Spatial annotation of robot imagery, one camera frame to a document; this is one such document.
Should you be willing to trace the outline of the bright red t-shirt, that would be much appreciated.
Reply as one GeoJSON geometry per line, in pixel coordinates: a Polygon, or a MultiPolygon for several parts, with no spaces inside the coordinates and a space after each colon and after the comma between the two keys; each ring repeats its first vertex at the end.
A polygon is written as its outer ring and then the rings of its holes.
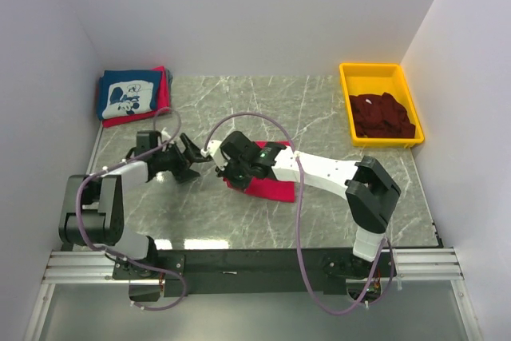
{"type": "MultiPolygon", "coordinates": [[[[288,145],[288,141],[250,141],[243,135],[225,139],[220,148],[226,160],[242,158],[256,161],[263,168],[262,180],[254,179],[244,192],[235,190],[266,200],[293,203],[295,201],[294,182],[276,180],[271,172],[276,155],[288,145]]],[[[224,180],[224,182],[229,188],[234,189],[227,181],[224,180]]]]}

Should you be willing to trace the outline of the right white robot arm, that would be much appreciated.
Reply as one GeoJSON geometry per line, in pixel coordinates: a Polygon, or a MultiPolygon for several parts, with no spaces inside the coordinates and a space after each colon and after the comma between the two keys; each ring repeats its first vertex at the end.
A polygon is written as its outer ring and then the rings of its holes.
{"type": "Polygon", "coordinates": [[[229,188],[249,196],[291,203],[295,184],[304,183],[342,197],[357,225],[355,241],[351,256],[329,261],[327,273],[360,280],[378,267],[377,250],[401,189],[377,159],[334,160],[294,151],[287,142],[250,141],[240,131],[209,141],[201,153],[229,188]]]}

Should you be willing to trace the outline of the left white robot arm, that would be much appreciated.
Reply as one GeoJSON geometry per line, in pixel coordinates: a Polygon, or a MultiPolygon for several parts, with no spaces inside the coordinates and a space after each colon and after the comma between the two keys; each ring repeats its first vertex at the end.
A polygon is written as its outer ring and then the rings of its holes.
{"type": "Polygon", "coordinates": [[[200,175],[191,169],[192,164],[212,158],[186,134],[180,139],[183,151],[175,142],[165,140],[160,131],[140,131],[121,166],[91,180],[86,175],[70,176],[58,226],[61,241],[112,249],[121,268],[133,270],[143,279],[155,276],[160,267],[155,241],[125,227],[124,197],[131,188],[150,182],[161,172],[170,172],[177,183],[200,175]]]}

